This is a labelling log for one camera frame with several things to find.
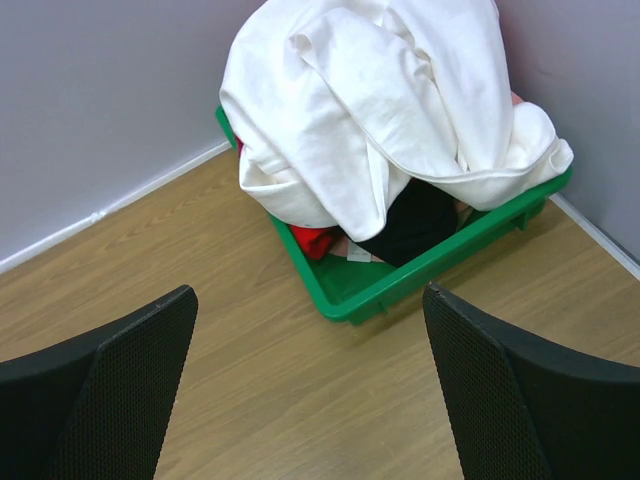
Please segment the white t shirt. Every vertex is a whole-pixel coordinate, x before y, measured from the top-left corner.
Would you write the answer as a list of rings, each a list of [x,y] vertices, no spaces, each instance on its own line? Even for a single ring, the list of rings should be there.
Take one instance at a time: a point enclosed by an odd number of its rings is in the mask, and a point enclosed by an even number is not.
[[[489,211],[574,158],[543,109],[513,102],[492,1],[268,1],[232,42],[220,101],[242,190],[356,241],[413,179]]]

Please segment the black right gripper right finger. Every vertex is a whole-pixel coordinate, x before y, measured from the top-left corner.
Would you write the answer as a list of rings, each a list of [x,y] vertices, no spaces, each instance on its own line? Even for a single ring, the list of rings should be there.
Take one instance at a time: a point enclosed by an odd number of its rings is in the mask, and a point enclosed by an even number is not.
[[[637,367],[544,339],[434,283],[423,311],[464,478],[638,478]]]

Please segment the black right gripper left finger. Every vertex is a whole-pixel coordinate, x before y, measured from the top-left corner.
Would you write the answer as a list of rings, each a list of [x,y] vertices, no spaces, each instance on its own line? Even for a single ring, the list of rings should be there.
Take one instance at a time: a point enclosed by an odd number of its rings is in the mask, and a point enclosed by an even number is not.
[[[151,479],[198,312],[181,286],[1,364],[4,479]]]

